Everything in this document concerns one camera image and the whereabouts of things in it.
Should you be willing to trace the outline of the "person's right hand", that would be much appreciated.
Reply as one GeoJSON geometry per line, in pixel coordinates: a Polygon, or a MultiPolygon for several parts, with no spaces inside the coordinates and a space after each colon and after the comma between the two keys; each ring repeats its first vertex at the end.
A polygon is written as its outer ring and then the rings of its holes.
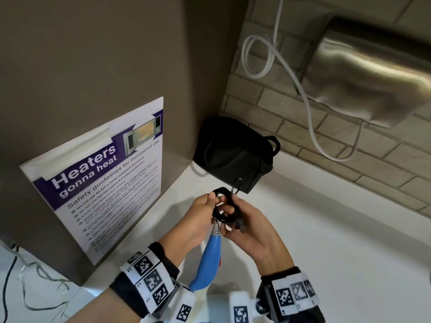
{"type": "Polygon", "coordinates": [[[237,246],[253,259],[259,274],[270,276],[294,267],[286,245],[267,217],[237,195],[232,195],[232,200],[239,207],[246,226],[242,244],[237,246]]]}

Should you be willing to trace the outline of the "person's left hand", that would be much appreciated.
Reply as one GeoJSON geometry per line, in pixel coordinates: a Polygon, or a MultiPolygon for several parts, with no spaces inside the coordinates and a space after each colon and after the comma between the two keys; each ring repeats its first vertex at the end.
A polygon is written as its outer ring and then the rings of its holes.
{"type": "MultiPolygon", "coordinates": [[[[222,198],[217,197],[217,205],[221,202],[222,198]]],[[[176,267],[204,240],[212,224],[214,209],[189,207],[179,222],[158,240],[165,256],[176,267]]]]}

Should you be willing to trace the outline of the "person's left forearm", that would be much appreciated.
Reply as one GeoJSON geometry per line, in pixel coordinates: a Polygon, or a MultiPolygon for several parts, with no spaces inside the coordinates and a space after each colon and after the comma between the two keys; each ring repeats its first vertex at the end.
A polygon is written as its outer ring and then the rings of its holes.
{"type": "Polygon", "coordinates": [[[66,323],[140,323],[138,316],[113,290],[106,289],[66,323]]]}

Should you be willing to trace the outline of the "black fabric pouch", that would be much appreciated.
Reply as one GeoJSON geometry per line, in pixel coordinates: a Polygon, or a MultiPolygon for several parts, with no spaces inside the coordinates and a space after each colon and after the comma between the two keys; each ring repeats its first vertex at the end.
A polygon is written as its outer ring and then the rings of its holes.
{"type": "Polygon", "coordinates": [[[248,194],[272,171],[280,150],[274,135],[263,136],[231,117],[211,117],[201,125],[193,161],[231,187],[242,178],[240,192],[248,194]]]}

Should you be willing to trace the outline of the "black marker wristband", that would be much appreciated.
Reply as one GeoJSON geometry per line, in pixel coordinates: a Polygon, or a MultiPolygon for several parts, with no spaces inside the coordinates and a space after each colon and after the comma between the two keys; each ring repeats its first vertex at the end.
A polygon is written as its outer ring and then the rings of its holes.
{"type": "Polygon", "coordinates": [[[180,270],[165,255],[159,242],[132,255],[121,267],[110,289],[141,319],[160,319],[172,294],[179,289],[180,270]]]}
{"type": "Polygon", "coordinates": [[[315,289],[297,266],[261,277],[256,298],[274,323],[325,323],[315,289]]]}

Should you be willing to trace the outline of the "purple white safety poster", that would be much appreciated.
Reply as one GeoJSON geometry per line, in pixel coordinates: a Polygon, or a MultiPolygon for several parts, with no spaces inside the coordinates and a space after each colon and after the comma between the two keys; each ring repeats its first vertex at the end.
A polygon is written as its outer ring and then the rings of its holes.
{"type": "Polygon", "coordinates": [[[29,180],[93,265],[161,193],[163,108],[159,97],[107,122],[109,145],[52,179],[29,180]]]}

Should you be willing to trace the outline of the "white tape strip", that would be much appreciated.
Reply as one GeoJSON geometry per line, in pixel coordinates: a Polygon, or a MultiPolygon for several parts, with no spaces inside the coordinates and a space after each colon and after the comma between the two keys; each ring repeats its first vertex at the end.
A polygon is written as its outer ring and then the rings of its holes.
{"type": "Polygon", "coordinates": [[[49,180],[112,142],[108,124],[103,124],[20,166],[30,181],[49,180]]]}

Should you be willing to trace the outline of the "brown cabinet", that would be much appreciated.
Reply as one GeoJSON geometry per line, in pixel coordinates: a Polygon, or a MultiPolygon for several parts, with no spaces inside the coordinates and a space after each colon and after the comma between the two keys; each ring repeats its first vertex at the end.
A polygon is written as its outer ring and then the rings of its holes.
{"type": "Polygon", "coordinates": [[[0,238],[83,286],[100,264],[19,165],[163,97],[163,195],[220,110],[248,4],[0,0],[0,238]]]}

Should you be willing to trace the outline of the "stainless steel hand dryer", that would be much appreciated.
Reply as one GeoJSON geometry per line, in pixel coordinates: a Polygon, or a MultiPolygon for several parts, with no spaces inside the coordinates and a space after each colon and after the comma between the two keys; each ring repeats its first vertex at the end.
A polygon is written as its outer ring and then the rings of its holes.
{"type": "Polygon", "coordinates": [[[382,128],[431,103],[431,43],[346,15],[324,23],[299,67],[310,100],[382,128]]]}

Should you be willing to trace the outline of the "blue handled tool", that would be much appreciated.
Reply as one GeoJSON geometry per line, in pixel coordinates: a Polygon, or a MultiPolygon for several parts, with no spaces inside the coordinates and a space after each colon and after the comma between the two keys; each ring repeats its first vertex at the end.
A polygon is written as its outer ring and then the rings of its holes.
{"type": "Polygon", "coordinates": [[[189,285],[189,289],[192,292],[203,290],[213,282],[220,266],[221,252],[222,239],[220,222],[215,220],[213,223],[213,230],[202,254],[196,276],[189,285]]]}

